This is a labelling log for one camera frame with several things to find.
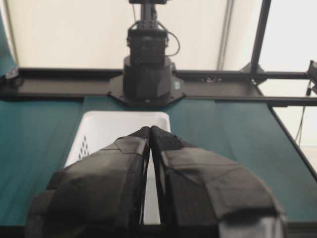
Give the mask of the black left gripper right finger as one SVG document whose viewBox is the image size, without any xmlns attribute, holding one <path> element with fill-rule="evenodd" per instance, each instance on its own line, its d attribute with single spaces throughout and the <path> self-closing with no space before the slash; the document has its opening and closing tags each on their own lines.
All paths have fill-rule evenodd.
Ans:
<svg viewBox="0 0 317 238">
<path fill-rule="evenodd" d="M 152 126 L 161 222 L 179 238 L 285 238 L 271 189 L 241 164 Z"/>
</svg>

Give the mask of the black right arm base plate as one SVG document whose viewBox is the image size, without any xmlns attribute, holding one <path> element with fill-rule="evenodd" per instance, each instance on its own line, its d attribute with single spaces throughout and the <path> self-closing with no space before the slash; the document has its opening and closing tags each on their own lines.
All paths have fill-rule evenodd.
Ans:
<svg viewBox="0 0 317 238">
<path fill-rule="evenodd" d="M 146 96 L 144 98 L 136 98 L 128 96 L 124 92 L 123 86 L 123 76 L 117 76 L 109 81 L 109 92 L 108 95 L 112 98 L 120 101 L 128 107 L 136 108 L 159 108 L 165 107 L 175 101 L 178 101 L 185 97 L 183 92 L 184 81 L 175 76 L 171 77 L 171 88 L 170 91 L 162 96 L 150 97 Z"/>
</svg>

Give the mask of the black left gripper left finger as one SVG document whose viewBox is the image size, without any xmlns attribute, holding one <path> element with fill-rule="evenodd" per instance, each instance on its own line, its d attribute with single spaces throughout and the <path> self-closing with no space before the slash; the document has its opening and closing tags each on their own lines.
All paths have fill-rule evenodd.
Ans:
<svg viewBox="0 0 317 238">
<path fill-rule="evenodd" d="M 36 195 L 28 238 L 131 238 L 143 221 L 150 128 L 55 172 Z"/>
</svg>

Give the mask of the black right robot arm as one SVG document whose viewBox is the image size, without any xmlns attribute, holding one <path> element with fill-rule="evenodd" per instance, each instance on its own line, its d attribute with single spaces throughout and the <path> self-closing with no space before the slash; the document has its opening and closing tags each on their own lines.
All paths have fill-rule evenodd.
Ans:
<svg viewBox="0 0 317 238">
<path fill-rule="evenodd" d="M 139 4 L 140 19 L 127 30 L 130 55 L 124 59 L 123 91 L 135 100 L 157 99 L 171 92 L 172 61 L 165 54 L 170 32 L 158 21 L 157 4 L 166 0 L 131 0 Z"/>
</svg>

